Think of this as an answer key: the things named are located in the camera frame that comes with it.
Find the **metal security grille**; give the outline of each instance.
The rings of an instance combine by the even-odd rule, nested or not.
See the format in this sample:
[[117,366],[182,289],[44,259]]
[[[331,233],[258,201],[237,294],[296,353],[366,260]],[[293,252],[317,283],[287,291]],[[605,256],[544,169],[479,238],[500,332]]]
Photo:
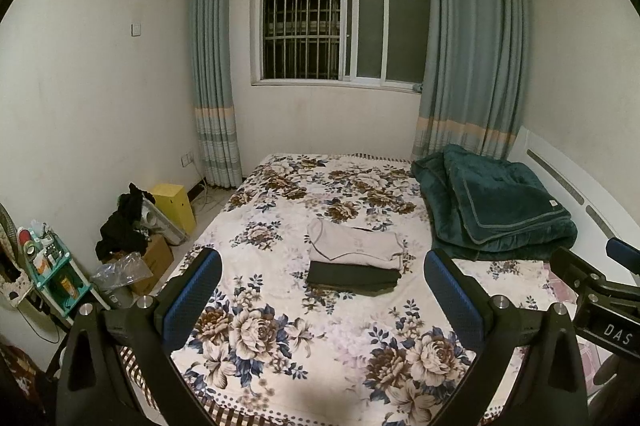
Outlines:
[[264,79],[337,80],[340,0],[264,0]]

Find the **clear plastic bag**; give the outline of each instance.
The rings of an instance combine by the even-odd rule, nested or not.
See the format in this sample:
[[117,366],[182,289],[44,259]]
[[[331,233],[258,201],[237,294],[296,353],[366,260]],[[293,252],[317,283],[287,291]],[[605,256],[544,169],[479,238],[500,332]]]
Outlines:
[[115,262],[105,263],[91,276],[99,289],[108,291],[153,276],[138,252],[130,252]]

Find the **black cable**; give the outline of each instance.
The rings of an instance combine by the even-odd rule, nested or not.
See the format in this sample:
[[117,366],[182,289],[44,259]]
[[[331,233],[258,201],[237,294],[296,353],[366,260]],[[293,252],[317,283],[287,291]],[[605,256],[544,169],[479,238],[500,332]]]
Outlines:
[[18,309],[18,312],[20,313],[20,316],[22,316],[22,319],[27,322],[27,325],[31,327],[31,330],[33,330],[33,332],[36,334],[36,336],[38,336],[41,340],[46,341],[47,343],[51,343],[52,345],[57,345],[60,342],[60,329],[58,327],[56,327],[56,332],[58,332],[57,340],[55,340],[55,341],[48,340],[47,338],[43,338],[41,335],[39,335],[37,330],[33,328],[33,325],[31,325],[29,323],[29,320],[26,318],[26,316],[24,314],[22,314],[22,311],[20,309]]

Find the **blanket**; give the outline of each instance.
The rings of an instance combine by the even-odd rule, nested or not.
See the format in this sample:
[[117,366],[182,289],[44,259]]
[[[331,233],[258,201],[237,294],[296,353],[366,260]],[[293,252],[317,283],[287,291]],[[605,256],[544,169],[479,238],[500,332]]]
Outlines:
[[431,208],[434,246],[454,258],[548,260],[575,242],[571,214],[524,164],[449,144],[412,173]]
[[[222,280],[172,359],[207,410],[288,426],[422,426],[450,398],[465,350],[424,281],[428,213],[408,162],[337,155],[267,157],[177,267],[206,246]],[[401,278],[385,294],[306,284],[314,218],[394,232]],[[555,301],[542,262],[456,260],[489,294],[517,306]],[[499,412],[518,349],[487,416]]]

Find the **wall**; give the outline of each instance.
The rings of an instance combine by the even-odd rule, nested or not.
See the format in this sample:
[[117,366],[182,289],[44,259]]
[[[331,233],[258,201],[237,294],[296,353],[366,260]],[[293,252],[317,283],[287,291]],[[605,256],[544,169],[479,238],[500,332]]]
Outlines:
[[[50,223],[89,272],[99,228],[129,182],[197,181],[180,163],[197,153],[187,6],[15,0],[0,23],[0,200],[17,226]],[[132,22],[141,37],[131,37]],[[7,306],[0,335],[46,367],[56,347]],[[40,334],[55,340],[42,323]]]
[[640,223],[640,17],[629,0],[531,0],[524,125]]
[[411,155],[417,94],[344,86],[252,86],[249,4],[230,0],[231,77],[244,175],[275,152]]

